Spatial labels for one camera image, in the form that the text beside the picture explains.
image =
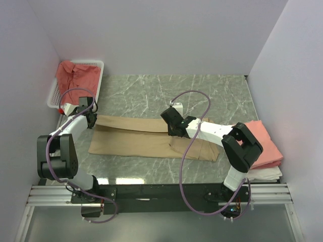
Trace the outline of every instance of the white basket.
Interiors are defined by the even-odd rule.
[[[95,97],[95,101],[97,102],[97,99],[99,98],[100,87],[101,87],[104,63],[102,61],[100,61],[100,60],[98,60],[98,61],[93,60],[92,61],[92,60],[84,60],[84,59],[71,60],[71,62],[73,62],[74,64],[91,65],[91,66],[97,66],[97,67],[101,68],[99,83],[98,83],[98,86],[97,86],[96,97]],[[49,97],[48,97],[48,100],[47,100],[48,107],[58,108],[59,107],[60,97],[61,97],[61,94],[60,94],[60,91],[59,91],[59,86],[57,84],[57,79],[54,78],[54,81],[53,81],[51,89],[50,89]]]

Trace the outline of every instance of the pink cloth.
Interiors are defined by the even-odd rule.
[[[272,142],[271,137],[262,124],[262,121],[251,121],[246,123],[246,125],[263,147],[262,154],[252,165],[251,169],[270,168],[280,165],[283,155]]]
[[[59,91],[63,94],[68,89],[82,87],[90,90],[96,96],[100,73],[101,69],[99,67],[74,64],[69,60],[65,60],[59,64],[56,72]],[[74,90],[63,97],[62,104],[70,103],[78,105],[79,97],[90,96],[86,91]]]

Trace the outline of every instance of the gray marble floor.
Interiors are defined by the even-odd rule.
[[[244,76],[220,75],[124,75],[102,79],[98,114],[160,118],[170,100],[186,90],[200,90],[211,98],[207,117],[217,124],[257,120]],[[189,93],[178,99],[184,114],[200,116],[207,100]],[[180,159],[93,155],[88,153],[93,130],[85,130],[76,142],[79,165],[102,184],[178,183]],[[222,182],[230,168],[221,147],[216,162],[186,160],[185,183]]]

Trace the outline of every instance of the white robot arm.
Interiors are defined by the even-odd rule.
[[[258,159],[263,148],[246,125],[238,123],[235,126],[218,125],[201,121],[199,118],[183,115],[183,105],[174,103],[161,116],[168,124],[169,135],[193,138],[201,123],[196,138],[210,141],[224,147],[231,164],[224,185],[235,191],[252,164]]]
[[[71,119],[73,119],[73,121],[52,141],[50,145],[50,153],[52,154],[50,161],[56,175],[60,179],[72,182],[83,190],[88,191],[93,189],[97,181],[94,176],[87,174],[84,170],[78,167],[79,165],[74,142],[76,142],[84,130],[94,126],[96,114],[93,113],[91,109],[88,113],[76,117],[77,113],[90,105],[92,99],[84,97],[80,98],[79,102],[79,106],[67,104],[62,107],[64,113],[70,116],[61,127]],[[56,132],[57,130],[49,135],[40,136],[37,139],[37,170],[38,175],[41,178],[54,180],[46,162],[45,147],[49,137],[54,135]]]

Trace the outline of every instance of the white wall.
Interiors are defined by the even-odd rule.
[[[322,241],[323,2],[289,0],[248,78],[307,241]]]
[[[0,241],[13,241],[37,176],[36,140],[57,124],[46,106],[59,57],[26,0],[0,0]]]
[[[110,74],[249,74],[287,0],[28,0],[60,58]]]

